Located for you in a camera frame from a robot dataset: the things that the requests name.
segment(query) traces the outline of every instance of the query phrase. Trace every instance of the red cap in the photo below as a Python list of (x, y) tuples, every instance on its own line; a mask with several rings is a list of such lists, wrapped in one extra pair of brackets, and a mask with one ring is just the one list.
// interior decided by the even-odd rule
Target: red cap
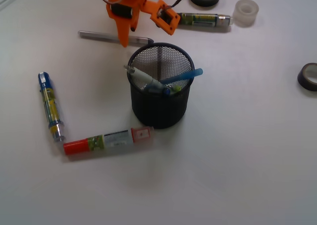
[(80, 141), (64, 143), (64, 151), (66, 155), (89, 152), (88, 139), (86, 138)]

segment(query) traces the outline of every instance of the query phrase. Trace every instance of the pencil holder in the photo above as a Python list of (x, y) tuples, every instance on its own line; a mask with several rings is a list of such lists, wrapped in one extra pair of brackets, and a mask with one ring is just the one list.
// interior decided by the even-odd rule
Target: pencil holder
[[(158, 81), (195, 69), (193, 61), (184, 50), (168, 43), (153, 43), (138, 49), (130, 58), (129, 65)], [(194, 79), (169, 84), (171, 87), (179, 85), (182, 88), (169, 96), (145, 91), (146, 83), (130, 74), (128, 79), (132, 109), (141, 123), (163, 129), (173, 126), (182, 118)]]

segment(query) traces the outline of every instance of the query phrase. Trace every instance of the white pen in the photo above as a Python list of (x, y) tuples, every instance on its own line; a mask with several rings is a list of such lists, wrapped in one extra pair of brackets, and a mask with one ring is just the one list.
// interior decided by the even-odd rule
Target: white pen
[(132, 75), (133, 77), (143, 81), (144, 83), (147, 84), (151, 84), (153, 86), (155, 86), (158, 89), (164, 89), (166, 88), (165, 85), (163, 85), (162, 83), (160, 83), (158, 80), (155, 80), (153, 77), (151, 77), (150, 75), (148, 75), (147, 73), (144, 73), (143, 71), (129, 66), (129, 65), (125, 65), (124, 68), (127, 70), (127, 72)]

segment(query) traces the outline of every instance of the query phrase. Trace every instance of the orange 3d printed part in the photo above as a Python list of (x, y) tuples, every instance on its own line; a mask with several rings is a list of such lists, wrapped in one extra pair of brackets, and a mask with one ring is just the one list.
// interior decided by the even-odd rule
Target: orange 3d printed part
[(151, 20), (165, 32), (173, 35), (180, 16), (164, 1), (149, 0), (103, 0), (107, 12), (114, 19), (118, 29), (118, 38), (126, 47), (129, 43), (129, 30), (135, 31), (140, 11), (151, 15)]

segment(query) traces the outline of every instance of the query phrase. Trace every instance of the blue cap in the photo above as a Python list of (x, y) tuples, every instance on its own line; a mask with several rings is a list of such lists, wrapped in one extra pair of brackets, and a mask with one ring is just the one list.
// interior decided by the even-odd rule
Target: blue cap
[(41, 72), (39, 73), (38, 78), (41, 90), (43, 90), (44, 88), (52, 88), (49, 74), (47, 74), (46, 72)]

